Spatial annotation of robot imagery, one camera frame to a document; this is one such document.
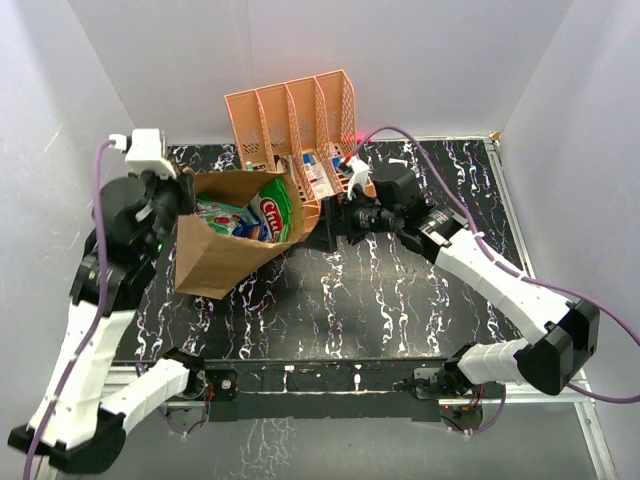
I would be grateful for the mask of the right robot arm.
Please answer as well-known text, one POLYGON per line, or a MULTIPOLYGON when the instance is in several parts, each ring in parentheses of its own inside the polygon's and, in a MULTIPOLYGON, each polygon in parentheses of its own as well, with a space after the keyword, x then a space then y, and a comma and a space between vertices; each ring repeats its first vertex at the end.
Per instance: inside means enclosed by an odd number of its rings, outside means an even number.
POLYGON ((593 356, 599 309, 502 269, 498 255, 480 247, 480 234, 464 217, 426 203, 411 170, 391 163, 371 171, 357 158, 340 162, 337 170, 348 184, 344 193, 323 199, 309 238, 312 248, 332 252, 340 236, 354 245, 367 233, 392 233, 406 249, 483 296, 521 334, 505 343, 466 345, 432 373, 413 374, 404 386, 415 396, 466 397, 491 382, 528 383, 555 396, 593 356))

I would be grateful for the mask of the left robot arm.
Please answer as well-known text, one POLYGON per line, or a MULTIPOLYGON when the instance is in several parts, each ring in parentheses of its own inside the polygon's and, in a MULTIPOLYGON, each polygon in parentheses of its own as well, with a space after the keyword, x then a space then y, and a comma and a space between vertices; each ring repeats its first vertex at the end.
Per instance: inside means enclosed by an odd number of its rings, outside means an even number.
POLYGON ((101 187, 95 228, 70 290, 67 328, 52 377, 31 419, 13 428, 10 447, 48 459, 69 475, 101 474, 128 434, 174 396, 200 396, 201 357, 177 347, 119 391, 103 388, 122 336, 156 276, 155 262, 181 215, 193 211, 193 177, 145 171, 101 187))

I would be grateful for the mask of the green Chuba chips bag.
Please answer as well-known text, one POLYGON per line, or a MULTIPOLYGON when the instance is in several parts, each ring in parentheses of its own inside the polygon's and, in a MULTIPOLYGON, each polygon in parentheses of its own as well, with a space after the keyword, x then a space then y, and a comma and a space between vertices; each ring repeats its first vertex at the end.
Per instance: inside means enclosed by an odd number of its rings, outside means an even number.
POLYGON ((258 239, 268 243, 287 242, 291 230, 292 203, 284 181, 276 178, 250 200, 249 209, 259 221, 258 239))

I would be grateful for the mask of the brown paper bag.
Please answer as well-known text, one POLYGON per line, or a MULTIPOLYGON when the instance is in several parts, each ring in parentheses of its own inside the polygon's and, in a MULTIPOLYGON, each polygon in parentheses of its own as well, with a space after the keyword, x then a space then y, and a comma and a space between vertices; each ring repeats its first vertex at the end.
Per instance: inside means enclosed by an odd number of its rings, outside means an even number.
POLYGON ((306 240, 305 211, 292 177, 285 173, 227 170, 197 174, 194 190, 215 201, 244 207, 259 191, 280 179, 292 204, 291 230, 285 242, 261 242, 215 232, 196 214, 177 222, 174 287, 179 293, 220 300, 261 266, 306 240))

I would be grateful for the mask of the blue snack pouch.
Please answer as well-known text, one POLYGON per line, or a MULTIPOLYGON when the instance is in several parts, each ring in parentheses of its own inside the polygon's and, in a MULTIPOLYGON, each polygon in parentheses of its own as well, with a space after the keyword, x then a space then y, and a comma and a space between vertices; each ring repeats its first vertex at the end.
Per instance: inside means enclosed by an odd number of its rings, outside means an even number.
POLYGON ((232 235, 262 241, 263 223, 251 206, 237 208, 232 217, 236 223, 232 235))

